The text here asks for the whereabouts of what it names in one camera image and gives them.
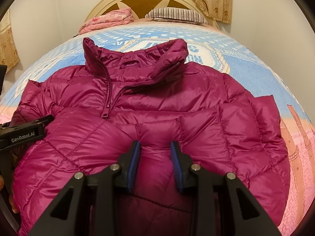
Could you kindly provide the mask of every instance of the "jacket sleeve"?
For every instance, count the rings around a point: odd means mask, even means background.
[[[42,83],[29,80],[10,126],[31,122],[49,114],[54,116],[61,109],[62,107],[56,106],[49,93],[44,91]]]

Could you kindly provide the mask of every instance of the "metal screw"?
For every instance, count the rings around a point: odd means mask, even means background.
[[[74,174],[75,179],[81,179],[83,176],[84,176],[84,174],[82,172],[77,172]]]
[[[233,172],[229,172],[226,174],[226,177],[230,180],[233,180],[236,178],[236,175]]]
[[[193,164],[193,165],[191,166],[191,168],[192,168],[192,170],[194,170],[194,171],[198,171],[198,170],[201,169],[201,166],[200,166],[199,164]]]
[[[117,163],[114,163],[110,166],[110,169],[113,171],[119,170],[119,165]]]

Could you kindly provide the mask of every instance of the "down jacket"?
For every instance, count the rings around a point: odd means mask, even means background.
[[[290,166],[273,96],[254,98],[227,74],[189,62],[184,40],[120,53],[83,40],[86,64],[29,81],[12,125],[48,114],[47,136],[14,173],[24,236],[74,173],[103,170],[141,143],[132,194],[118,195],[124,236],[188,235],[192,199],[178,193],[170,158],[177,140],[207,170],[232,171],[279,225]]]

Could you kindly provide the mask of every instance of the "pink bedspread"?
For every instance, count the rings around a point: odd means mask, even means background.
[[[94,30],[109,28],[118,25],[126,25],[133,22],[131,8],[119,9],[106,13],[86,21],[79,29],[79,34],[85,34]]]

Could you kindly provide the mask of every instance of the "blue gripper pad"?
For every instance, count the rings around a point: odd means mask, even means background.
[[[178,159],[177,150],[173,142],[171,143],[171,159],[173,163],[176,187],[180,193],[183,193],[184,191],[183,171]]]
[[[130,166],[128,169],[128,177],[127,177],[127,189],[128,192],[131,192],[133,189],[134,183],[136,181],[137,169],[140,159],[140,142],[137,142],[134,152],[131,158]]]

